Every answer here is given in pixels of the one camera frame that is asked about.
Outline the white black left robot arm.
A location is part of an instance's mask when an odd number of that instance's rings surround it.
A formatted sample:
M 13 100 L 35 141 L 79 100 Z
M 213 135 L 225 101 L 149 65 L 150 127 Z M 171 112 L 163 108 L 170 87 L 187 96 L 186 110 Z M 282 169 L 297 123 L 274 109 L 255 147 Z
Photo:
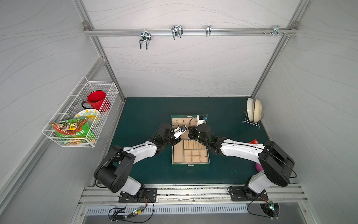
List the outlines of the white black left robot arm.
M 135 163 L 161 153 L 167 145 L 176 145 L 187 131 L 185 125 L 174 126 L 163 123 L 156 134 L 144 143 L 132 147 L 112 147 L 94 172 L 95 184 L 109 189 L 112 193 L 119 191 L 141 198 L 144 186 L 130 177 Z

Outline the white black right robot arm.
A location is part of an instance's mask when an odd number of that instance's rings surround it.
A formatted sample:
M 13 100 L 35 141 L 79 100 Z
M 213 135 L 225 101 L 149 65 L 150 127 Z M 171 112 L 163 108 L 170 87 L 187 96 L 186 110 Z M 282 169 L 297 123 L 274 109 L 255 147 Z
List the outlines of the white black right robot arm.
M 243 187 L 246 198 L 256 198 L 273 185 L 286 187 L 290 183 L 295 162 L 273 141 L 265 144 L 233 141 L 216 136 L 207 124 L 189 127 L 188 137 L 217 155 L 238 157 L 262 166 L 263 169 L 251 176 Z

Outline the green jewelry box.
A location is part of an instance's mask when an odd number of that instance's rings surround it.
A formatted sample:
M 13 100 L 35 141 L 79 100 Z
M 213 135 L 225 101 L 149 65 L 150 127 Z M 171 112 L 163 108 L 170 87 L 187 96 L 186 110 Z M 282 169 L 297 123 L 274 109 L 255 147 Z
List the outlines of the green jewelry box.
M 210 159 L 206 147 L 196 140 L 188 138 L 189 127 L 197 127 L 197 115 L 172 115 L 172 126 L 178 128 L 185 125 L 187 131 L 180 137 L 181 141 L 172 146 L 172 164 L 194 166 L 196 164 L 209 164 Z

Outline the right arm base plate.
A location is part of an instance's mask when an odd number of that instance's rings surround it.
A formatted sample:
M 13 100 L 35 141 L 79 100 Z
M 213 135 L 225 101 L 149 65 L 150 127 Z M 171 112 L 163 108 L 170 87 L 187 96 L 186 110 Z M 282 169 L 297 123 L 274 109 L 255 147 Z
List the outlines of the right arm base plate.
M 227 187 L 227 191 L 230 195 L 231 201 L 233 202 L 269 200 L 266 190 L 258 194 L 252 191 L 249 187 L 229 186 Z

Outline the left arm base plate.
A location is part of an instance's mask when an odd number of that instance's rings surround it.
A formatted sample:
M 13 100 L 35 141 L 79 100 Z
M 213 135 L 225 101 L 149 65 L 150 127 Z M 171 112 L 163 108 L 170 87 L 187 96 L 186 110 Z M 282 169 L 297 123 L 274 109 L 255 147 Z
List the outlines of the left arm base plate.
M 130 195 L 127 192 L 121 192 L 119 196 L 119 203 L 144 203 L 145 201 L 156 202 L 157 188 L 141 188 L 136 195 Z

